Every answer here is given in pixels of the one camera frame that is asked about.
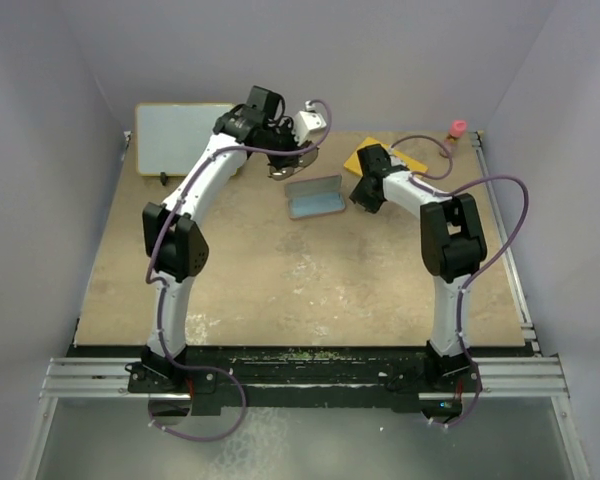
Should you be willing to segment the pink glasses case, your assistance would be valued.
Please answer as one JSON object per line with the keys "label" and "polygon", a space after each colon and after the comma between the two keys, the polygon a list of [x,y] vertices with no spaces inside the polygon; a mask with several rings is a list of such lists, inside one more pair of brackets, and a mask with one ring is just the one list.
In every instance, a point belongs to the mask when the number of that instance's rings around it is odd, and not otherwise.
{"label": "pink glasses case", "polygon": [[346,209],[346,202],[341,188],[341,174],[286,184],[284,193],[289,218],[300,220],[343,212]]}

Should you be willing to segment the metal frame sunglasses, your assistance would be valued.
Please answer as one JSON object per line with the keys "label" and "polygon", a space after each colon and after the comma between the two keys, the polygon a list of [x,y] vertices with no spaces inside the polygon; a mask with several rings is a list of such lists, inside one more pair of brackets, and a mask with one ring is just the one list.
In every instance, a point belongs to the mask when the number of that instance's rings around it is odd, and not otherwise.
{"label": "metal frame sunglasses", "polygon": [[311,166],[318,158],[319,148],[313,147],[308,153],[302,155],[271,156],[269,160],[268,176],[276,181],[285,180],[299,171]]}

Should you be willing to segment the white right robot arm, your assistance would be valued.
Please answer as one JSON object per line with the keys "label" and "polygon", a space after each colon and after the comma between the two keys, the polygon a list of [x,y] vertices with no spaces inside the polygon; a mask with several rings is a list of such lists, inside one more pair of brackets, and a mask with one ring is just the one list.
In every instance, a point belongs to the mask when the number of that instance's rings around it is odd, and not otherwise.
{"label": "white right robot arm", "polygon": [[452,195],[418,180],[380,144],[359,149],[357,157],[361,179],[349,199],[371,214],[393,203],[419,220],[421,257],[435,289],[424,376],[432,389],[447,391],[471,365],[465,332],[470,279],[487,255],[476,201],[470,194]]}

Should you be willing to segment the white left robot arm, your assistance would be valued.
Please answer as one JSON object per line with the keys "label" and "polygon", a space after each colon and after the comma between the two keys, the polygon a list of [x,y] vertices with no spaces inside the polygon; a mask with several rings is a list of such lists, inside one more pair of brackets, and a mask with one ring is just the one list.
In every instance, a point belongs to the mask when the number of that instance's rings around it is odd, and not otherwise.
{"label": "white left robot arm", "polygon": [[303,156],[316,152],[313,127],[287,116],[284,97],[260,86],[247,100],[214,123],[209,140],[180,185],[162,202],[142,211],[147,284],[156,289],[156,307],[140,363],[164,392],[186,378],[185,323],[195,278],[209,257],[201,225],[220,190],[255,153],[276,173],[290,175]]}

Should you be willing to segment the blue cleaning cloth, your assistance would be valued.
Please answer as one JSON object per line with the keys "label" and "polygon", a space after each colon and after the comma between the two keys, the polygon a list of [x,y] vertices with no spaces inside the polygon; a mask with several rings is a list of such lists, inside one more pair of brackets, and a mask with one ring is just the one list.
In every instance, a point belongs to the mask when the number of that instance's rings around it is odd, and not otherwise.
{"label": "blue cleaning cloth", "polygon": [[339,193],[323,193],[294,198],[289,203],[290,217],[294,219],[328,215],[346,207]]}

